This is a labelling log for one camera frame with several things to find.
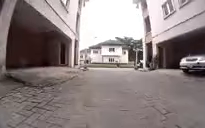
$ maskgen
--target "covered parking area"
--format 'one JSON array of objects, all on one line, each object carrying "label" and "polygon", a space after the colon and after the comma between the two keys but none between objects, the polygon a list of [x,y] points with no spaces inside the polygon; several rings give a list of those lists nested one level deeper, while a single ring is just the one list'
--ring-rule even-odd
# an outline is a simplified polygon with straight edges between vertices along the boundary
[{"label": "covered parking area", "polygon": [[178,69],[181,58],[205,54],[205,28],[157,44],[159,68]]},{"label": "covered parking area", "polygon": [[0,0],[0,78],[7,69],[68,66],[72,40],[24,0]]}]

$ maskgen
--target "car headlight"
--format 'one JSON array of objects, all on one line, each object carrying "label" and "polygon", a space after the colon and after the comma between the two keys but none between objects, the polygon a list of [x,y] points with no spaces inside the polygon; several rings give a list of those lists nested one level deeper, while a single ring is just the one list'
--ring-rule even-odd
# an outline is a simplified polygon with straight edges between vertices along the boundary
[{"label": "car headlight", "polygon": [[200,58],[198,61],[202,62],[202,63],[205,63],[205,58]]},{"label": "car headlight", "polygon": [[181,59],[181,62],[185,62],[185,61],[186,61],[186,59],[185,59],[185,58]]}]

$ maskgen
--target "building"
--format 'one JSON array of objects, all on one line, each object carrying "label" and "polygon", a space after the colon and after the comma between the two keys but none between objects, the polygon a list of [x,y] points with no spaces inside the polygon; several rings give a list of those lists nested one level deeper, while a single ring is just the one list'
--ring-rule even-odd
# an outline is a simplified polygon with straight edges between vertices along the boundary
[{"label": "building", "polygon": [[134,0],[144,18],[144,65],[179,68],[189,54],[205,54],[205,0]]},{"label": "building", "polygon": [[90,62],[90,53],[90,49],[83,49],[80,51],[80,64],[84,64],[86,61]]},{"label": "building", "polygon": [[107,40],[90,48],[91,63],[128,63],[128,47],[116,40]]},{"label": "building", "polygon": [[7,69],[78,64],[82,0],[0,0],[0,78]]}]

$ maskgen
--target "roof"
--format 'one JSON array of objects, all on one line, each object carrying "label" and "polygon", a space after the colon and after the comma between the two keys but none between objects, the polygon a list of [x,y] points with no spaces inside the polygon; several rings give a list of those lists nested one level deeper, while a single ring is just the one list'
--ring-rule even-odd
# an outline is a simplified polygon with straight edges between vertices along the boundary
[{"label": "roof", "polygon": [[80,50],[80,53],[89,53],[89,52],[90,52],[90,49],[88,48]]},{"label": "roof", "polygon": [[133,4],[138,4],[141,0],[133,0]]},{"label": "roof", "polygon": [[90,49],[101,49],[101,46],[118,46],[118,45],[122,45],[123,48],[128,49],[127,45],[117,40],[107,40],[102,43],[90,46],[89,48]]}]

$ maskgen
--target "car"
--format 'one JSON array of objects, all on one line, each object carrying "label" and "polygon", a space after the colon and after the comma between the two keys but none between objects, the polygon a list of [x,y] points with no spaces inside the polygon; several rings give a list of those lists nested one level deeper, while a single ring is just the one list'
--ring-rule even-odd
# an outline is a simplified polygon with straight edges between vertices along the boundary
[{"label": "car", "polygon": [[205,71],[205,55],[190,55],[182,58],[180,69],[184,73],[189,71]]}]

